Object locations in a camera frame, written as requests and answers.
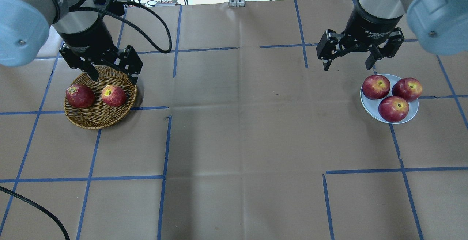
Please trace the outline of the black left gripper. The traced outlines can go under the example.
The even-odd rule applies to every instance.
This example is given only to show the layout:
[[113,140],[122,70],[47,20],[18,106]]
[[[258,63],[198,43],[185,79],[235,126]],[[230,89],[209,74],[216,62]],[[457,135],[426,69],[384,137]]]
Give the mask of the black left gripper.
[[97,81],[100,74],[95,66],[108,66],[125,73],[130,83],[137,84],[143,62],[131,45],[118,49],[109,33],[60,33],[60,36],[64,40],[60,55],[71,69],[79,69],[87,73],[92,81]]

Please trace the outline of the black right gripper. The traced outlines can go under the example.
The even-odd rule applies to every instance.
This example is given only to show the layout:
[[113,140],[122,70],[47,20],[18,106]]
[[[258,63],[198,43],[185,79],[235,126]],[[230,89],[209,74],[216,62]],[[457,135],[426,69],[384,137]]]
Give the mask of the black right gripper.
[[327,29],[317,44],[323,69],[328,71],[334,59],[351,52],[370,52],[365,61],[367,70],[384,57],[394,57],[404,42],[402,30],[397,27],[400,20],[401,17],[385,19],[352,12],[342,32]]

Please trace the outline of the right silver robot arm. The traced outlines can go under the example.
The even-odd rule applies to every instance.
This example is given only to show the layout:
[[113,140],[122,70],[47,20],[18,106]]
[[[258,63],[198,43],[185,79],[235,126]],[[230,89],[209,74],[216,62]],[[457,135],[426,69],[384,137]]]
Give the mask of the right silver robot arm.
[[324,70],[351,52],[370,53],[367,69],[394,57],[404,41],[397,27],[403,16],[427,52],[446,56],[467,51],[467,0],[355,0],[343,32],[328,29],[317,45]]

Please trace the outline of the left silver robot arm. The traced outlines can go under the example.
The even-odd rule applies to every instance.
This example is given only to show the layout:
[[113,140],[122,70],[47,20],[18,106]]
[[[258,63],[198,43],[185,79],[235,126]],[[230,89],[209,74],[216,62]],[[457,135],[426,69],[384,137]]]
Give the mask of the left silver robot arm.
[[116,47],[104,16],[124,22],[122,0],[1,0],[3,66],[29,64],[45,45],[50,27],[64,43],[60,55],[72,69],[97,81],[97,65],[108,66],[137,83],[143,63],[132,46]]

